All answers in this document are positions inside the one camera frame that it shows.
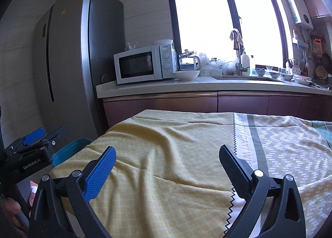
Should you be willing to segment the person's hand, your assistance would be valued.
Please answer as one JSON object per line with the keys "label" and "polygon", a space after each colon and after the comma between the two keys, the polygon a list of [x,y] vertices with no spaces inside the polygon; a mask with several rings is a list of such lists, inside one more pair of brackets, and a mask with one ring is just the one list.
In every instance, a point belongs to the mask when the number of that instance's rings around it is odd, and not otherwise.
{"label": "person's hand", "polygon": [[[28,201],[31,206],[33,206],[34,198],[35,198],[35,193],[37,192],[38,189],[38,184],[30,181],[30,189],[31,193],[29,195]],[[2,211],[5,214],[6,218],[9,220],[9,223],[15,229],[18,231],[22,232],[23,234],[28,233],[28,227],[23,225],[17,218],[17,215],[21,212],[21,206],[19,205],[18,202],[12,200],[12,199],[5,199],[2,202]]]}

